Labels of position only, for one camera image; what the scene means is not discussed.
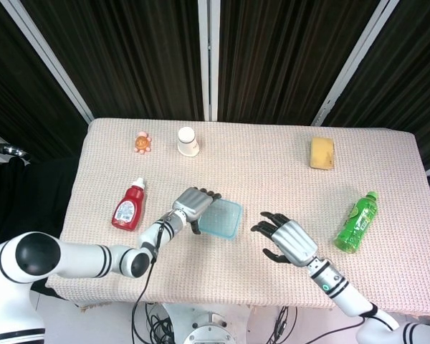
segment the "yellow sponge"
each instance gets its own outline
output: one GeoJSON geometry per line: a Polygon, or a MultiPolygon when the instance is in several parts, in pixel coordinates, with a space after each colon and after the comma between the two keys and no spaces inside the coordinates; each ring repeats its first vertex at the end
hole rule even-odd
{"type": "Polygon", "coordinates": [[[310,167],[330,170],[335,167],[335,145],[331,138],[312,138],[310,167]]]}

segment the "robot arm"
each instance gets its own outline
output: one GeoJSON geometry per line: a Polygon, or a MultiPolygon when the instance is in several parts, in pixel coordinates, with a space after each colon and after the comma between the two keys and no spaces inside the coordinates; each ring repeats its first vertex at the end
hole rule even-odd
{"type": "Polygon", "coordinates": [[[187,189],[172,209],[138,236],[138,249],[115,245],[62,242],[29,232],[0,244],[0,343],[43,343],[44,324],[29,301],[33,282],[52,274],[65,278],[101,278],[113,271],[140,277],[163,247],[187,222],[197,221],[219,193],[187,189]]]}
{"type": "Polygon", "coordinates": [[[430,326],[406,323],[401,327],[386,312],[369,302],[330,261],[317,257],[317,245],[293,220],[282,214],[263,212],[273,224],[261,221],[252,227],[271,239],[283,255],[268,249],[264,254],[274,262],[307,267],[319,288],[349,317],[364,317],[365,323],[357,333],[360,344],[430,344],[430,326]]]}

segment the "ketchup bottle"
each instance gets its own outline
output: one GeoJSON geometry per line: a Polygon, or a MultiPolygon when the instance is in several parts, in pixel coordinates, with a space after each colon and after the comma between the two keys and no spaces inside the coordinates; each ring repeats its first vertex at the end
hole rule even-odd
{"type": "Polygon", "coordinates": [[[144,190],[145,182],[143,178],[137,178],[116,207],[112,218],[113,226],[126,231],[133,231],[137,227],[138,220],[142,214],[144,190]]]}

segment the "cup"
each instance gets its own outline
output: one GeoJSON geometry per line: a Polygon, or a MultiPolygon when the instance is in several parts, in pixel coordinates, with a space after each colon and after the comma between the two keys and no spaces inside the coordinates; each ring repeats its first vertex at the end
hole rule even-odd
{"type": "Polygon", "coordinates": [[[196,141],[196,134],[190,127],[183,127],[178,131],[178,151],[184,156],[197,156],[199,144],[196,141]]]}

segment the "table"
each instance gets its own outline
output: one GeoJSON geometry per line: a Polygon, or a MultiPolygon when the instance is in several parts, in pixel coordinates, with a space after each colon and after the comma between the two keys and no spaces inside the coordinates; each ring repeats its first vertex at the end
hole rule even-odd
{"type": "MultiPolygon", "coordinates": [[[[138,233],[170,209],[189,186],[206,187],[244,207],[234,241],[192,234],[188,227],[161,250],[144,300],[332,307],[305,269],[275,264],[262,248],[273,243],[250,228],[261,211],[298,221],[335,266],[387,311],[430,314],[430,194],[414,136],[385,129],[316,128],[162,120],[97,119],[90,124],[61,239],[135,246],[138,233]],[[180,127],[196,131],[201,152],[182,156],[180,127]],[[135,134],[152,137],[151,152],[133,151],[135,134]],[[309,167],[313,136],[335,141],[335,168],[309,167]],[[111,216],[139,176],[147,181],[145,214],[135,232],[111,216]],[[378,215],[357,254],[332,239],[352,205],[379,193],[378,215]]],[[[78,303],[135,301],[145,278],[47,283],[78,303]]]]}

